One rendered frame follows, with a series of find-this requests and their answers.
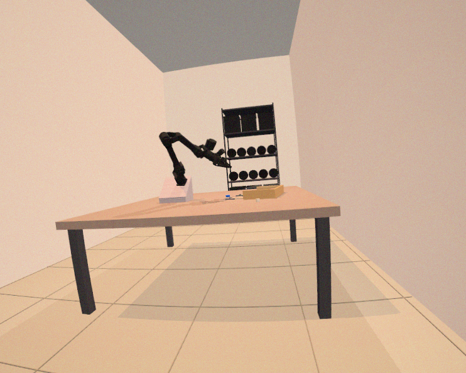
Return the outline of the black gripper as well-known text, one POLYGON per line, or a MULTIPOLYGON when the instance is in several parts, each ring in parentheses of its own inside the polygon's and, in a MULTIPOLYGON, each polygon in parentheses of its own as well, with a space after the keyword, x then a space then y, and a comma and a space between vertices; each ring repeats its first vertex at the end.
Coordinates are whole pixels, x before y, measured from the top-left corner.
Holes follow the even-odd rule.
POLYGON ((214 155, 215 153, 211 152, 209 155, 209 161, 213 162, 213 165, 219 166, 219 167, 224 167, 224 168, 232 168, 230 164, 226 161, 225 157, 221 156, 216 156, 214 155))

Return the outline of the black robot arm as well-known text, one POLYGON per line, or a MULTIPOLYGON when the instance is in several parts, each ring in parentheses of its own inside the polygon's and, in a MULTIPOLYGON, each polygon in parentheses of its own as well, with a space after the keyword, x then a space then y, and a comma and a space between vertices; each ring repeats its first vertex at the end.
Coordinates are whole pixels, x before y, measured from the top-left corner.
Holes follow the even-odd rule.
POLYGON ((207 139, 205 145, 194 145, 180 132, 162 132, 159 135, 159 138, 164 147, 167 149, 171 161, 173 162, 174 170, 172 173, 174 175, 174 179, 177 182, 177 186, 185 186, 185 183, 187 182, 187 178, 184 175, 186 169, 184 168, 183 163, 181 161, 178 161, 178 158, 176 157, 175 152, 172 148, 172 143, 179 141, 182 144, 184 144, 188 149, 193 151, 194 155, 197 158, 205 157, 207 159, 211 154, 211 150, 213 150, 216 145, 216 141, 213 139, 207 139), (203 151, 201 148, 203 149, 203 151))

